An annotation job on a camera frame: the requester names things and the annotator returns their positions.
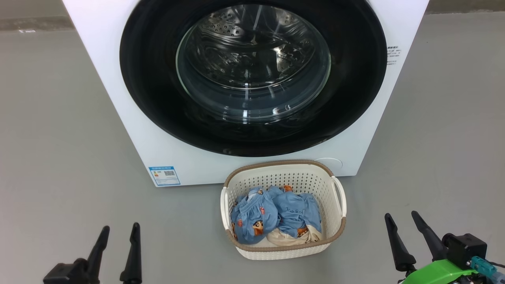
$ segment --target front-loading washing machine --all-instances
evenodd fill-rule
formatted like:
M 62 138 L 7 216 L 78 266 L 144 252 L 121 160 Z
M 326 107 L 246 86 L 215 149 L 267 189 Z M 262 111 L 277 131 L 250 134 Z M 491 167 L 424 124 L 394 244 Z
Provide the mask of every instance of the front-loading washing machine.
M 356 175 L 428 0 L 63 0 L 156 186 Z

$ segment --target clothing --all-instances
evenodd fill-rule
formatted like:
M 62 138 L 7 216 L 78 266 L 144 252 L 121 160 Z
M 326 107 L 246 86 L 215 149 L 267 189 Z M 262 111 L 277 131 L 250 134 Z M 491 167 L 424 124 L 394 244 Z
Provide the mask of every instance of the clothing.
M 295 194 L 271 186 L 268 192 L 279 213 L 279 226 L 267 235 L 278 246 L 293 246 L 322 239 L 319 206 L 312 194 Z
M 272 197 L 261 187 L 251 189 L 246 197 L 237 198 L 237 202 L 231 211 L 231 227 L 239 243 L 256 244 L 279 224 Z

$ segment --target beige cloth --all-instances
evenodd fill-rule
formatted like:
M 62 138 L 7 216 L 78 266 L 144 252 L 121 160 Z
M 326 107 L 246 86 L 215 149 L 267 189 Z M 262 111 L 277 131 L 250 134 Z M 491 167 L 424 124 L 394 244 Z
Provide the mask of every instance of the beige cloth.
M 307 229 L 308 231 L 299 238 L 293 238 L 291 235 L 281 232 L 279 228 L 275 228 L 267 235 L 267 239 L 275 245 L 286 247 L 318 242 L 323 238 L 321 232 L 313 226 L 307 225 Z

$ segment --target laundry basket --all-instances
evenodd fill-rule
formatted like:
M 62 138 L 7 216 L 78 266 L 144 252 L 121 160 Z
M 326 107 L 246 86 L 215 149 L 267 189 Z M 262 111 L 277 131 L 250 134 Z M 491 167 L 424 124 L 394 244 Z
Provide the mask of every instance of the laundry basket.
M 238 196 L 255 186 L 290 185 L 294 193 L 312 193 L 319 204 L 323 238 L 319 242 L 278 247 L 266 238 L 255 245 L 235 240 L 231 227 L 231 210 Z M 347 204 L 340 181 L 325 165 L 310 160 L 289 160 L 245 166 L 232 172 L 221 191 L 221 216 L 226 234 L 238 252 L 253 260 L 275 260 L 302 257 L 325 250 L 345 227 Z

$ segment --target washing machine door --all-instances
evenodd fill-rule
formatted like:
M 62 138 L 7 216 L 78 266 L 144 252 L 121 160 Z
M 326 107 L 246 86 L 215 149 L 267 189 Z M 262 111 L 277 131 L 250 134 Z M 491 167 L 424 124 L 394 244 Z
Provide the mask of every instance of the washing machine door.
M 365 0 L 141 0 L 123 32 L 125 84 L 160 128 L 216 153 L 300 151 L 354 123 L 387 47 Z

